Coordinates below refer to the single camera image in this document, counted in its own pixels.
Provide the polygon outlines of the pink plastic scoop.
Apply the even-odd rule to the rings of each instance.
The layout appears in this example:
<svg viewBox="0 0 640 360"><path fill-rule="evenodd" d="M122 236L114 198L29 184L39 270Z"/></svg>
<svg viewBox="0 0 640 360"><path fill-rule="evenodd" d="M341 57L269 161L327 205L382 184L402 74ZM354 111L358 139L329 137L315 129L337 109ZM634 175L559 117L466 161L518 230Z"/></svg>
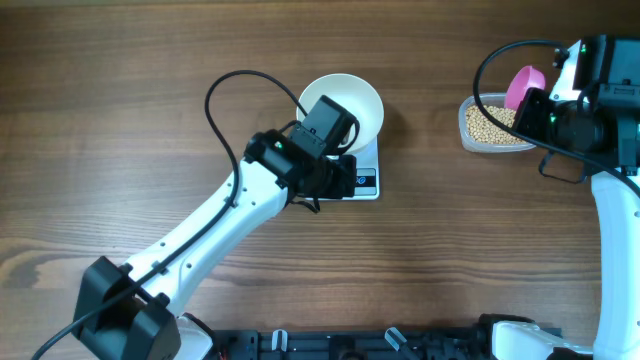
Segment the pink plastic scoop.
<svg viewBox="0 0 640 360"><path fill-rule="evenodd" d="M524 66L515 75L507 89L504 107L517 110L530 88L544 90L546 79L544 74L531 65Z"/></svg>

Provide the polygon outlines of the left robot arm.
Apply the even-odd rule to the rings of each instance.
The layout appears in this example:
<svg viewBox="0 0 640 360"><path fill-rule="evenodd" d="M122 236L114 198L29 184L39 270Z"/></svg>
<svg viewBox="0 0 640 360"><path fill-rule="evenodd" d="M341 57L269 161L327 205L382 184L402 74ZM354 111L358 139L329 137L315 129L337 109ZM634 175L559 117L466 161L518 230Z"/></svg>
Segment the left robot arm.
<svg viewBox="0 0 640 360"><path fill-rule="evenodd" d="M156 244L117 266L84 273L73 336L100 359L205 359L212 331L185 311L204 278L239 242L288 204L351 197L356 160L344 138L360 122L321 96L303 121L256 133L224 186Z"/></svg>

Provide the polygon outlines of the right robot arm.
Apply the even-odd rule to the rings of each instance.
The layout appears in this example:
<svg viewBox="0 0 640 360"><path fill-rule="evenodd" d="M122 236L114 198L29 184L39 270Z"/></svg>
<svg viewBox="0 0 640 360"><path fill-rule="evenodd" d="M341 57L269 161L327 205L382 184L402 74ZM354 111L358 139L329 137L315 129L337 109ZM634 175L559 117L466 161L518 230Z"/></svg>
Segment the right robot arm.
<svg viewBox="0 0 640 360"><path fill-rule="evenodd" d="M526 93L514 130L586 158L601 233L602 300L593 356L639 356L639 41L585 37L551 92Z"/></svg>

